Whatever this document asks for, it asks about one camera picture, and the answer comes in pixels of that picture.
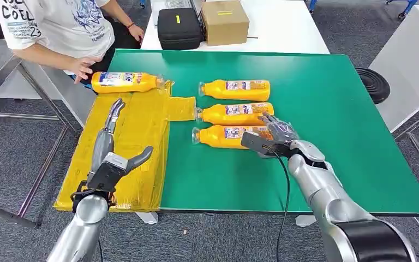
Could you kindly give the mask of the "person's left hand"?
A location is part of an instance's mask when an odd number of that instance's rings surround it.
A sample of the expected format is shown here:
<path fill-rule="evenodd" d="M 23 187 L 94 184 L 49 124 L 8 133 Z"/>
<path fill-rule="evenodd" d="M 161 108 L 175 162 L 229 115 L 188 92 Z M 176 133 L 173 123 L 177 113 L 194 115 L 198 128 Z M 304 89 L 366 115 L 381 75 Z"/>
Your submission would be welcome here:
<path fill-rule="evenodd" d="M 127 26 L 127 29 L 129 33 L 132 35 L 132 37 L 141 44 L 143 41 L 143 37 L 145 35 L 143 29 L 141 29 L 139 26 L 137 26 L 135 23 L 131 23 Z"/>

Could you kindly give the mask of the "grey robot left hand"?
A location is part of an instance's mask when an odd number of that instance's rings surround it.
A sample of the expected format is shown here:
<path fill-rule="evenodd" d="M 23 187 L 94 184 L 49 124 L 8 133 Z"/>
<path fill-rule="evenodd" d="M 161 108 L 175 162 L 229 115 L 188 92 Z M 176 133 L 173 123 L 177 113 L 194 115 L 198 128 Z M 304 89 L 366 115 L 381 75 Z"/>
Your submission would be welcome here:
<path fill-rule="evenodd" d="M 137 156 L 126 159 L 114 153 L 114 131 L 116 122 L 125 102 L 119 98 L 113 104 L 104 127 L 99 131 L 93 148 L 91 168 L 87 186 L 103 191 L 111 191 L 118 181 L 150 159 L 152 146 L 147 146 Z"/>

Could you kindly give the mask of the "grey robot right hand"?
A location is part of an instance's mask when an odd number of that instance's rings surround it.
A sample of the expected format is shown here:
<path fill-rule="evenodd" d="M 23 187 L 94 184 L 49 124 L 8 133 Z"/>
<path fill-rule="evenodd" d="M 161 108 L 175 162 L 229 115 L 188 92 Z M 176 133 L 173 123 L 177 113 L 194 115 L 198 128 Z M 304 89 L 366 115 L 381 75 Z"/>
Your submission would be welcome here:
<path fill-rule="evenodd" d="M 274 115 L 264 112 L 258 119 L 264 122 L 274 141 L 290 143 L 293 140 L 300 139 L 290 123 L 284 122 Z"/>

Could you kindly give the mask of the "person's right hand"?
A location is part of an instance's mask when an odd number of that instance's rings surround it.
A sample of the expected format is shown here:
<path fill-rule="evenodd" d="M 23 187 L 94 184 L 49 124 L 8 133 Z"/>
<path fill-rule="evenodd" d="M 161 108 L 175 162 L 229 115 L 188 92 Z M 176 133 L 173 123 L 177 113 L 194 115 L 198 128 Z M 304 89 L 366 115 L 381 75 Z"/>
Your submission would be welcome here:
<path fill-rule="evenodd" d="M 102 61 L 102 57 L 81 57 L 72 60 L 69 63 L 67 71 L 74 73 L 74 83 L 79 84 L 81 80 L 88 80 L 94 73 L 92 65 Z"/>

